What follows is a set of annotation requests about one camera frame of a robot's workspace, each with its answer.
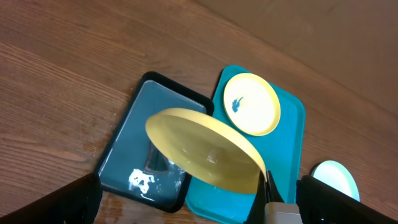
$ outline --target teal tray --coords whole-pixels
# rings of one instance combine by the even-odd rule
[[[284,201],[295,203],[304,135],[304,106],[295,96],[270,83],[280,101],[281,116],[278,126],[270,134],[261,137],[243,133],[232,124],[225,113],[223,92],[229,79],[245,72],[249,71],[237,65],[227,66],[223,70],[213,97],[213,117],[239,131],[253,144],[262,156],[266,168],[271,171]],[[249,215],[254,196],[219,189],[193,177],[185,202],[197,215],[221,223],[242,223]]]

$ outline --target blue fish design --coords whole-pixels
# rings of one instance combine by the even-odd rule
[[[238,112],[238,108],[239,108],[239,106],[241,105],[240,104],[240,102],[241,102],[241,100],[243,99],[243,96],[238,100],[238,99],[236,99],[236,100],[234,100],[233,102],[232,102],[232,110],[236,113],[236,112]]]

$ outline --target small yellow plate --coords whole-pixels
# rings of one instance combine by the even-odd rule
[[[258,75],[235,75],[226,84],[223,98],[229,119],[245,133],[263,136],[279,123],[278,96],[270,84]]]
[[[146,131],[165,157],[208,184],[254,194],[260,171],[266,176],[256,148],[235,129],[206,114],[166,109],[147,120]]]

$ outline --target tray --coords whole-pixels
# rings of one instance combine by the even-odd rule
[[[284,201],[295,203],[295,183],[300,171],[305,109],[295,96],[270,83],[280,101],[281,116],[278,126],[270,134],[261,137],[250,136],[240,131],[225,113],[223,92],[230,78],[246,72],[249,71],[237,65],[227,66],[222,71],[213,97],[215,106],[213,117],[235,128],[253,144],[262,156],[267,169],[272,172]],[[193,177],[185,202],[197,215],[221,223],[242,223],[249,214],[254,196],[254,194],[228,192]]]
[[[165,158],[145,131],[146,120],[167,108],[210,116],[214,110],[209,98],[156,72],[145,73],[95,172],[106,191],[176,212],[184,203],[191,175]]]

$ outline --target wooden table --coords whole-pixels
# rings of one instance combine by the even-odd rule
[[[302,100],[302,175],[339,161],[398,219],[397,116],[189,0],[0,2],[0,215],[92,171],[144,72],[211,97],[229,64]],[[104,193],[96,222],[210,221]]]

